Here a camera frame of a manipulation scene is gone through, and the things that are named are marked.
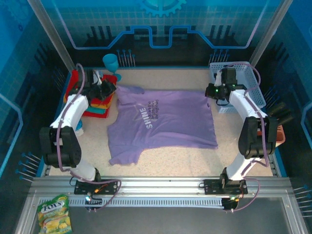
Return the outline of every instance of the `yellow chip bag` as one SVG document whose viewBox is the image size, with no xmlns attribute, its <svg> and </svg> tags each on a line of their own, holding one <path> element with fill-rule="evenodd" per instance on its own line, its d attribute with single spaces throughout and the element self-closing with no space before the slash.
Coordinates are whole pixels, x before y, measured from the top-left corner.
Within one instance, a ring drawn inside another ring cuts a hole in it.
<svg viewBox="0 0 312 234">
<path fill-rule="evenodd" d="M 63 194 L 39 205 L 39 234 L 71 234 L 68 207 L 68 196 Z"/>
</svg>

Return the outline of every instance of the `gear logo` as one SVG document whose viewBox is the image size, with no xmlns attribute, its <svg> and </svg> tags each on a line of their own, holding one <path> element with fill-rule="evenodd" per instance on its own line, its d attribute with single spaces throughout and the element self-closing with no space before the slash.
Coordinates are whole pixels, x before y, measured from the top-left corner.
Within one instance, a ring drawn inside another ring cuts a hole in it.
<svg viewBox="0 0 312 234">
<path fill-rule="evenodd" d="M 29 4 L 27 0 L 0 0 L 3 5 L 11 13 L 11 16 L 19 24 L 22 30 L 22 22 L 29 17 Z"/>
<path fill-rule="evenodd" d="M 170 13 L 175 14 L 176 10 L 182 8 L 182 4 L 186 4 L 186 0 L 137 0 L 141 10 L 152 13 L 152 16 L 163 17 L 169 16 Z"/>
</svg>

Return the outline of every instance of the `purple t-shirt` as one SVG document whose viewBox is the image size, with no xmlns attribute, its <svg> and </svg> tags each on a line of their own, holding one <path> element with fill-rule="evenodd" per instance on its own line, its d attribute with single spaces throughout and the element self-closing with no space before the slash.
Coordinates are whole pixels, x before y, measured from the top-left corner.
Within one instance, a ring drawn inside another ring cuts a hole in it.
<svg viewBox="0 0 312 234">
<path fill-rule="evenodd" d="M 110 164 L 137 163 L 144 149 L 218 147 L 213 115 L 203 92 L 118 86 L 116 94 L 118 117 L 107 130 Z"/>
</svg>

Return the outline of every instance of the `beige tabletop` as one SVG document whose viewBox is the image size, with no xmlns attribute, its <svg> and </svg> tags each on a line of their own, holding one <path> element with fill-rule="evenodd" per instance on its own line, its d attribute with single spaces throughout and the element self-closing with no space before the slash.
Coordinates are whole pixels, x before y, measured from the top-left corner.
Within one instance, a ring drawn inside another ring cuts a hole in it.
<svg viewBox="0 0 312 234">
<path fill-rule="evenodd" d="M 145 89 L 204 90 L 210 82 L 208 69 L 120 70 L 122 85 Z M 109 117 L 83 117 L 83 135 L 78 137 L 82 158 L 94 165 L 102 176 L 219 176 L 238 153 L 238 138 L 243 121 L 238 114 L 219 114 L 211 101 L 217 150 L 164 147 L 143 151 L 137 164 L 110 165 L 107 126 L 117 118 L 117 97 L 114 96 Z M 51 176 L 68 175 L 51 168 Z M 248 176 L 272 176 L 270 168 L 255 165 Z"/>
</svg>

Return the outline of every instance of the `white plastic basket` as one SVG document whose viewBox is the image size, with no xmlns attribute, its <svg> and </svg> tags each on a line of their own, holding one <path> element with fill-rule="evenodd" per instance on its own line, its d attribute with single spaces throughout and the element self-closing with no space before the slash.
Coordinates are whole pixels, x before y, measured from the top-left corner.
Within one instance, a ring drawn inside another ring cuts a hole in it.
<svg viewBox="0 0 312 234">
<path fill-rule="evenodd" d="M 217 73 L 218 70 L 224 68 L 225 66 L 231 64 L 233 62 L 212 62 L 210 63 L 210 74 L 212 83 L 215 83 L 214 73 Z M 247 89 L 255 87 L 258 84 L 256 77 L 254 76 L 254 72 L 251 67 L 246 65 L 234 65 L 236 69 L 236 78 L 238 84 L 243 84 L 246 86 Z M 263 98 L 260 88 L 254 89 L 249 92 L 250 97 L 255 102 L 255 104 L 262 108 L 266 105 L 266 102 Z M 226 104 L 228 103 L 225 101 L 218 101 L 218 104 Z M 228 104 L 226 106 L 217 106 L 219 113 L 237 113 L 237 110 L 231 105 Z"/>
</svg>

